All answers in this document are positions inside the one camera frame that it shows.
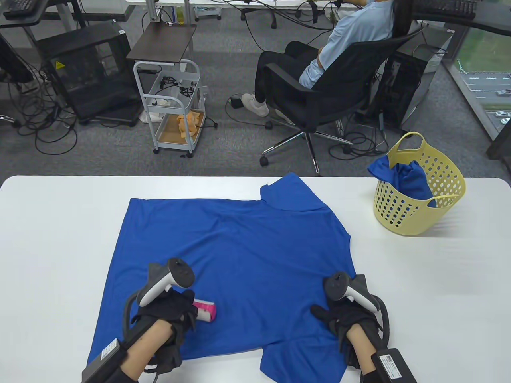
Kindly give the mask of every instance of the blue cloth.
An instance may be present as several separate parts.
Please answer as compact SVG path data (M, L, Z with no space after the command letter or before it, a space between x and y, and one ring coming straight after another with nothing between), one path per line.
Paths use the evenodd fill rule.
M429 200L433 197L426 173L417 161L412 161L409 165L398 163L390 169L388 156L384 156L369 165L367 170L380 181L390 183L407 197L416 200ZM436 207L435 201L431 201L428 206Z
M187 333L183 359L263 348L261 371L281 383L338 383L339 341L309 312L326 306L322 279L355 276L350 236L295 174L261 188L261 200L132 199L106 279L88 362L122 339L123 307L148 264L183 258L212 323Z
M337 22L327 44L317 59L311 61L300 76L300 84L312 88L324 71L354 42L385 40L392 36L394 15L392 0L376 2L369 0L361 10L343 17Z

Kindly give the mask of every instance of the white label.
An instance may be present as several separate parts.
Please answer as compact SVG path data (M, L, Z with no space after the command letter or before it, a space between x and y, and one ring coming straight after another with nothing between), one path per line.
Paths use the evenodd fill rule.
M382 355L380 357L383 367L385 371L387 371L387 375L390 379L399 379L402 378L401 373L399 372L396 364L394 363L394 359L390 355Z
M103 360L108 354L110 354L113 349L117 347L117 338L110 342L108 346L106 346L103 351L101 351L101 360Z

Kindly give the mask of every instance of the light blue shirt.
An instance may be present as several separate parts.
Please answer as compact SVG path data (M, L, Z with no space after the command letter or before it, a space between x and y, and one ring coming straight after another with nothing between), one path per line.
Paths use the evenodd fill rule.
M300 76L301 85L312 88L324 71L354 42L378 41L392 36L392 0L367 2L363 9L339 20L319 54L319 61L324 69L319 67L317 59L312 60Z

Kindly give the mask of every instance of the hand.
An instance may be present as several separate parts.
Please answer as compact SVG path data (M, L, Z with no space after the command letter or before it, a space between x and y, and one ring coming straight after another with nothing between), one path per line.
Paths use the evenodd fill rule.
M192 290L178 293L174 289L170 289L147 306L140 307L131 323L134 323L140 317L148 316L167 321L173 327L176 325L182 326L183 331L186 332L190 327L195 328L197 308L193 305L194 298L195 293Z

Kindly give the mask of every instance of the white rolling cart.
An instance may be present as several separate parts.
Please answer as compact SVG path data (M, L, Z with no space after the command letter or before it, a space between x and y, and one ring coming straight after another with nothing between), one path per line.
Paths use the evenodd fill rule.
M207 87L201 85L200 69L195 62L182 59L181 63L186 64L186 66L175 65L168 62L138 61L133 66L133 73L154 143L153 153L157 154L159 148L178 149L187 151L187 157L191 158L193 157L193 151L202 132L204 120L206 119L205 96ZM148 93L144 93L137 71L137 68L144 64L159 65L161 67L161 71ZM191 68L195 69L195 73L188 71ZM166 85L164 87L166 89L161 89L160 85L164 77L173 78L178 85L170 87ZM192 88L193 92L191 96L189 97L182 94L180 87ZM200 114L199 123L196 125L197 133L193 136L190 134L188 119L186 118L190 111ZM165 114L157 130L154 129L151 116L149 115L150 112ZM177 117L180 114L185 116L184 138L181 137L181 131L179 130L177 121Z

